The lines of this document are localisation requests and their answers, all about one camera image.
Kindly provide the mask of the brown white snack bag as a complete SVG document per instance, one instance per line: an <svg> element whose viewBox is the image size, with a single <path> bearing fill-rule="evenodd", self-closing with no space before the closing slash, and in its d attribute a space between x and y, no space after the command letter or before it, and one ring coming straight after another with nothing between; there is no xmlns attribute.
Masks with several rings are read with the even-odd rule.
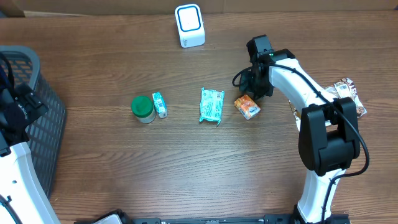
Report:
<svg viewBox="0 0 398 224"><path fill-rule="evenodd" d="M354 85L354 82L350 78L342 78L340 81L334 83L333 85L325 87L324 90L334 95L335 98L350 97L356 105L357 118L360 118L361 116L367 113L362 102L360 102L359 100L359 96L357 93L357 89ZM298 130L300 130L301 114L296 109L296 107L291 103L290 100L289 100L289 105L290 109L292 110L292 114L295 118L297 128Z"/></svg>

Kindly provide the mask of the teal tissue pack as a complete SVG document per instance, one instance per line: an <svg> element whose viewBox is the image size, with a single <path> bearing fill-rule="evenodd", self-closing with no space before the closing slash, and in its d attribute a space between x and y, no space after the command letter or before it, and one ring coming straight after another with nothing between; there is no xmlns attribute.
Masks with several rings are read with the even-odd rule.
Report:
<svg viewBox="0 0 398 224"><path fill-rule="evenodd" d="M224 102L224 91L201 88L200 118L203 120L221 123Z"/></svg>

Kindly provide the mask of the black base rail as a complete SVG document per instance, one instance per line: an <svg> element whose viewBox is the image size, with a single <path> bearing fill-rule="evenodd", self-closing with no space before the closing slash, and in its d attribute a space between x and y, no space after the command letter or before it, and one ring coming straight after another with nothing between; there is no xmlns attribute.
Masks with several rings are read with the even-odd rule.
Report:
<svg viewBox="0 0 398 224"><path fill-rule="evenodd" d="M122 223L131 224L299 224L298 218L291 215L264 215L263 217L235 217L235 218L184 218L184 219L160 219L160 218L133 218Z"/></svg>

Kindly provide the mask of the grey plastic basket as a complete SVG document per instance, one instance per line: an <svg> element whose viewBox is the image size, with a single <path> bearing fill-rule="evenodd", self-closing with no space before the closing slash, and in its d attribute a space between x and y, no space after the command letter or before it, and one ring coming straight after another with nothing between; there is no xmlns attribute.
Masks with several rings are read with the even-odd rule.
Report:
<svg viewBox="0 0 398 224"><path fill-rule="evenodd" d="M1 53L12 67L16 84L29 85L49 108L25 131L30 139L28 146L37 178L50 198L67 120L66 106L41 74L39 56L32 49L20 45L2 45Z"/></svg>

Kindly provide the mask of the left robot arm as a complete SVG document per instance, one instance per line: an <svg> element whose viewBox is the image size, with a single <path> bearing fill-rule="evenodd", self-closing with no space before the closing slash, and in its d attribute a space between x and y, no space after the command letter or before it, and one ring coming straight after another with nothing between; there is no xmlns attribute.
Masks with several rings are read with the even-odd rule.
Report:
<svg viewBox="0 0 398 224"><path fill-rule="evenodd" d="M27 47L1 47L1 223L59 223L49 198L66 108Z"/></svg>

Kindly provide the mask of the green lid jar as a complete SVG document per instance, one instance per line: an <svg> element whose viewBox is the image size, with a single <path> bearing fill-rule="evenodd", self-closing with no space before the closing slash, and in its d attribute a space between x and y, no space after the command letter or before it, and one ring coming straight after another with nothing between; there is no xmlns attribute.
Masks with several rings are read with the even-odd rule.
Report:
<svg viewBox="0 0 398 224"><path fill-rule="evenodd" d="M131 103L131 110L141 123L148 124L155 120L154 104L147 96L135 97Z"/></svg>

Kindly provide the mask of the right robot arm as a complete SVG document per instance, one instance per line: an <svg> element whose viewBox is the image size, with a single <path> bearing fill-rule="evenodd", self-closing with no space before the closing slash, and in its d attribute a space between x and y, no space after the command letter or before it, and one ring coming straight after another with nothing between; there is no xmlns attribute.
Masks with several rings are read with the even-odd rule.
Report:
<svg viewBox="0 0 398 224"><path fill-rule="evenodd" d="M251 66L240 71L233 85L254 100L279 89L300 114L298 152L307 169L303 193L291 215L265 216L265 222L349 223L335 215L331 204L340 179L360 150L366 149L358 131L356 105L350 97L337 98L301 68L288 49L274 50L266 35L252 38L246 48Z"/></svg>

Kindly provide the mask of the orange small box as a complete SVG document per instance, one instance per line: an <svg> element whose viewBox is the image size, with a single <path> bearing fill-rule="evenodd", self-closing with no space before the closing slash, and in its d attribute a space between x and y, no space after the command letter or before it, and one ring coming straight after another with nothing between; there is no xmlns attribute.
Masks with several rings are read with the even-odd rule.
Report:
<svg viewBox="0 0 398 224"><path fill-rule="evenodd" d="M261 108L248 95L243 95L235 100L234 106L247 120L253 118L261 110Z"/></svg>

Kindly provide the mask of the white barcode scanner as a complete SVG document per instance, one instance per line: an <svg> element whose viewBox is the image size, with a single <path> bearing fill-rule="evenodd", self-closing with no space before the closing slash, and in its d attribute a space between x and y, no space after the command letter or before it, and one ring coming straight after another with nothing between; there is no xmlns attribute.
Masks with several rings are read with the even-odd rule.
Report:
<svg viewBox="0 0 398 224"><path fill-rule="evenodd" d="M205 43L205 27L201 9L197 4L180 5L175 9L175 20L182 48Z"/></svg>

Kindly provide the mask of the teal white small carton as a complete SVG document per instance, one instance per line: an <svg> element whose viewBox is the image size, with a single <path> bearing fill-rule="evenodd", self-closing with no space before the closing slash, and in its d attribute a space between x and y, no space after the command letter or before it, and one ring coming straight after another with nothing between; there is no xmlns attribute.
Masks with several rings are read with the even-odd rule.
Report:
<svg viewBox="0 0 398 224"><path fill-rule="evenodd" d="M168 115L167 105L165 104L164 98L160 92L152 94L155 110L160 118L165 118Z"/></svg>

